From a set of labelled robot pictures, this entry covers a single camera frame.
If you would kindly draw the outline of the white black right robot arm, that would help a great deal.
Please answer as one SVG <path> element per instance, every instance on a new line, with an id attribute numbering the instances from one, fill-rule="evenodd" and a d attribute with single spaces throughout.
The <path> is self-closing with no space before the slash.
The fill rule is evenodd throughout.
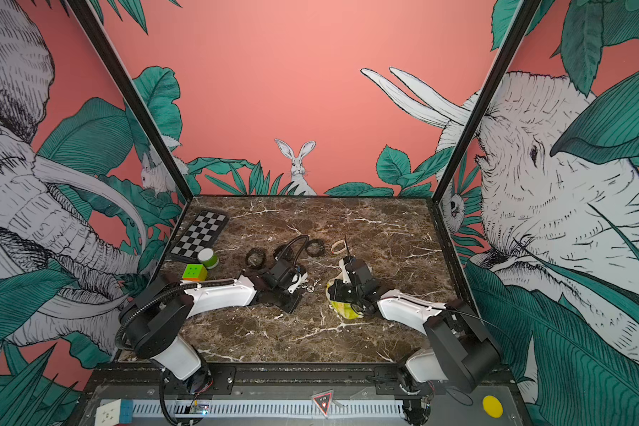
<path id="1" fill-rule="evenodd" d="M 328 286 L 331 303 L 346 305 L 360 318 L 379 318 L 411 328 L 429 341 L 399 364 L 397 380 L 407 394 L 425 384 L 442 383 L 472 392 L 502 360 L 502 349 L 461 299 L 434 303 L 389 289 L 353 256 L 339 262 L 341 274 Z"/>

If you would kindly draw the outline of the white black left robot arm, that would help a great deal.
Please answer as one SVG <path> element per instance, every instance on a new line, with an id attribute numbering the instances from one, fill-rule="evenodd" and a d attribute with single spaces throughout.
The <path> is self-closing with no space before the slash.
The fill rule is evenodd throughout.
<path id="1" fill-rule="evenodd" d="M 272 267 L 244 270 L 236 278 L 209 282 L 152 282 L 119 315 L 115 345 L 151 360 L 182 383 L 201 389 L 211 382 L 207 362 L 181 337 L 187 320 L 231 307 L 271 305 L 291 313 L 307 281 L 304 266 L 279 259 Z"/>

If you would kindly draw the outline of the green white cylinder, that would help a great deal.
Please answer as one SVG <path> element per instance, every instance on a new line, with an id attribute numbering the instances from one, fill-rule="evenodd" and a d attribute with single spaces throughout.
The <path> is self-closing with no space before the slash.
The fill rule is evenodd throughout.
<path id="1" fill-rule="evenodd" d="M 218 255 L 212 248 L 200 250 L 197 259 L 208 270 L 214 269 L 219 263 Z"/>

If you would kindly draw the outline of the colourful rubik's cube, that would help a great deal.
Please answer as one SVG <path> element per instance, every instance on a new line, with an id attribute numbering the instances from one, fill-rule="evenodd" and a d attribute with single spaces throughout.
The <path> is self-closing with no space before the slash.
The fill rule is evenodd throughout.
<path id="1" fill-rule="evenodd" d="M 203 264 L 188 264 L 182 274 L 182 280 L 186 280 L 187 282 L 205 282 L 208 275 L 208 269 Z"/>

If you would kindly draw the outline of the black white checkerboard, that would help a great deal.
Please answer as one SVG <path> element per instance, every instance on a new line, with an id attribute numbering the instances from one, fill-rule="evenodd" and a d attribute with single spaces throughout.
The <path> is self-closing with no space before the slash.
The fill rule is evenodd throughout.
<path id="1" fill-rule="evenodd" d="M 229 216 L 223 212 L 203 209 L 179 236 L 169 255 L 183 262 L 196 260 L 202 250 L 213 248 L 228 221 Z"/>

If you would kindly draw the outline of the red triangle warning sticker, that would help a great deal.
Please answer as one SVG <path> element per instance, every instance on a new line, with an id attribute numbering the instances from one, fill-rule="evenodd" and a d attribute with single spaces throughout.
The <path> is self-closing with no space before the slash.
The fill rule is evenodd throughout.
<path id="1" fill-rule="evenodd" d="M 331 408 L 331 404 L 333 401 L 334 391 L 333 390 L 325 390 L 324 392 L 317 393 L 312 395 L 311 400 L 315 406 L 319 409 L 319 411 L 325 416 L 329 416 L 329 411 Z"/>

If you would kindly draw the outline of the yellow round button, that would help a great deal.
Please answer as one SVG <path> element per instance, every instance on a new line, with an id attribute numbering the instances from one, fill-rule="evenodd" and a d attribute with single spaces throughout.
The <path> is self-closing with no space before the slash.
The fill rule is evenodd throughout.
<path id="1" fill-rule="evenodd" d="M 499 419 L 504 414 L 502 403 L 497 397 L 488 395 L 482 400 L 484 411 L 492 418 Z"/>

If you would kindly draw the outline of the white power socket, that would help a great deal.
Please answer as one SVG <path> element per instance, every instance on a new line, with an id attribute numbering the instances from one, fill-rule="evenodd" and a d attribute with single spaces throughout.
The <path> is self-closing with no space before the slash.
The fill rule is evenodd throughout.
<path id="1" fill-rule="evenodd" d="M 95 413 L 95 426 L 130 425 L 133 419 L 133 402 L 116 399 L 99 406 Z"/>

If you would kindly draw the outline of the black front mounting rail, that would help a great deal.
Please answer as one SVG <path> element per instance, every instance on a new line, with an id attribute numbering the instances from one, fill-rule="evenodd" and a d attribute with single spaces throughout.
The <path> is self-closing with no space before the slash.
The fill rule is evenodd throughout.
<path id="1" fill-rule="evenodd" d="M 396 363 L 234 363 L 209 364 L 211 380 L 197 393 L 199 397 L 231 396 L 234 388 L 249 386 L 310 386 L 328 390 L 334 386 L 366 385 L 378 395 L 409 398 L 440 394 L 448 385 L 442 380 L 432 384 L 404 385 L 404 369 Z M 162 371 L 147 362 L 117 362 L 97 368 L 83 394 L 90 397 L 111 387 L 133 390 L 163 388 L 170 396 L 188 396 L 189 388 L 175 378 L 164 377 Z"/>

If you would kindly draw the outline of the black right frame post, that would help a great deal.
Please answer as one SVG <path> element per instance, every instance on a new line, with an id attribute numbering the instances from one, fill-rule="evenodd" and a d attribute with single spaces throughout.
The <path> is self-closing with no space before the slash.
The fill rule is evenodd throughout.
<path id="1" fill-rule="evenodd" d="M 495 58 L 493 67 L 491 68 L 486 82 L 477 98 L 477 102 L 471 112 L 470 119 L 465 124 L 463 133 L 452 152 L 450 161 L 447 165 L 442 179 L 438 182 L 438 188 L 432 197 L 433 204 L 437 206 L 442 201 L 443 195 L 447 190 L 454 172 L 464 158 L 466 150 L 470 142 L 474 139 L 475 132 L 479 129 L 480 122 L 483 119 L 490 102 L 493 100 L 502 78 L 507 72 L 521 41 L 536 14 L 541 1 L 529 0 L 521 1 L 514 19 L 511 22 L 508 33 L 502 43 L 501 49 Z"/>

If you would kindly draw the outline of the black frame post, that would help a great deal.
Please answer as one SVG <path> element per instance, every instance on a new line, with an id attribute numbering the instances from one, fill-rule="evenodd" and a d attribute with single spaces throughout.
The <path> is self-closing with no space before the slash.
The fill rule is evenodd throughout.
<path id="1" fill-rule="evenodd" d="M 105 68 L 115 82 L 115 86 L 124 97 L 124 101 L 130 107 L 142 131 L 149 139 L 151 145 L 157 151 L 168 174 L 177 186 L 177 192 L 182 200 L 189 204 L 193 200 L 193 193 L 184 179 L 183 173 L 177 167 L 171 152 L 165 146 L 157 124 L 149 113 L 146 103 L 143 101 L 135 84 L 120 60 L 115 47 L 108 40 L 105 30 L 98 19 L 96 12 L 88 1 L 69 0 L 67 5 L 78 20 L 85 35 L 91 42 Z"/>
<path id="2" fill-rule="evenodd" d="M 442 179 L 438 182 L 438 188 L 432 197 L 433 204 L 437 206 L 442 201 L 443 195 L 447 190 L 454 172 L 464 158 L 466 150 L 470 142 L 474 139 L 475 132 L 479 129 L 480 122 L 483 119 L 490 102 L 493 100 L 502 78 L 507 72 L 521 41 L 536 14 L 541 1 L 529 0 L 521 1 L 514 19 L 511 22 L 508 33 L 502 43 L 501 49 L 495 58 L 493 67 L 491 68 L 486 82 L 477 98 L 477 102 L 471 112 L 470 119 L 465 124 L 463 133 L 452 152 L 450 161 L 447 165 Z"/>

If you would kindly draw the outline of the black left frame post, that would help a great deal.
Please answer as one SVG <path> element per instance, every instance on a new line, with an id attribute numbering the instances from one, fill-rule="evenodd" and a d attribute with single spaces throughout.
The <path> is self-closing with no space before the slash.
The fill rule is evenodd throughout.
<path id="1" fill-rule="evenodd" d="M 157 124 L 149 113 L 146 103 L 143 101 L 135 84 L 120 60 L 115 47 L 108 40 L 105 30 L 98 19 L 96 12 L 88 1 L 69 0 L 67 5 L 78 20 L 85 35 L 91 42 L 105 68 L 115 82 L 115 86 L 124 97 L 124 101 L 130 107 L 142 131 L 149 139 L 151 145 L 157 151 L 168 174 L 177 186 L 177 192 L 182 200 L 189 204 L 193 200 L 193 193 L 184 179 L 183 173 L 177 167 L 171 152 L 165 146 Z"/>

